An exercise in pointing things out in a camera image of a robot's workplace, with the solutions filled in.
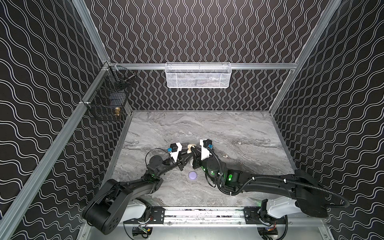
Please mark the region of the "beige earbud charging case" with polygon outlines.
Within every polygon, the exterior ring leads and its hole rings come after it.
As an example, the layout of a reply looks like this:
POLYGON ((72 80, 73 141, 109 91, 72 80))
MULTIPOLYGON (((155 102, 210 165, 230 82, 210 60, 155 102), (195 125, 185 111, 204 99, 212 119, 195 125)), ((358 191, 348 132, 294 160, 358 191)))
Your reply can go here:
POLYGON ((187 154, 194 153, 196 150, 196 144, 188 144, 187 154))

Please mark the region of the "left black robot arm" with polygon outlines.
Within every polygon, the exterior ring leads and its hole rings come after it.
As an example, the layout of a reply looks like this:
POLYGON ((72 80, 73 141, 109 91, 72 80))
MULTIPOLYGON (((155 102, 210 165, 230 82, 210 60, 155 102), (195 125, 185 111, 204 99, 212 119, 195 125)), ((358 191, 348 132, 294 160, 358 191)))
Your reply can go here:
POLYGON ((164 181, 162 175, 173 169, 182 171, 190 161, 197 161, 200 156, 194 148, 178 152, 176 159, 154 155, 139 179, 130 182, 107 180, 83 210, 83 219, 104 235, 110 234, 120 223, 129 220, 125 212, 130 201, 156 192, 164 181))

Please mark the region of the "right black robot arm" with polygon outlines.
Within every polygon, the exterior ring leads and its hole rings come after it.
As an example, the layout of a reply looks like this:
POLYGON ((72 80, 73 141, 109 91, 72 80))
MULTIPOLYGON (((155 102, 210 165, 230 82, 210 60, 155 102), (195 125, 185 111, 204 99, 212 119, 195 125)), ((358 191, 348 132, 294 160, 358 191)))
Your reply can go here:
POLYGON ((257 175, 229 169, 220 160, 213 147, 191 146, 193 166, 203 169, 211 184, 227 196, 257 192, 278 195, 275 200, 263 200, 260 216, 279 219, 285 215, 302 212, 315 218, 325 218, 328 209, 350 206, 344 196, 325 189, 306 172, 296 170, 288 175, 257 175))

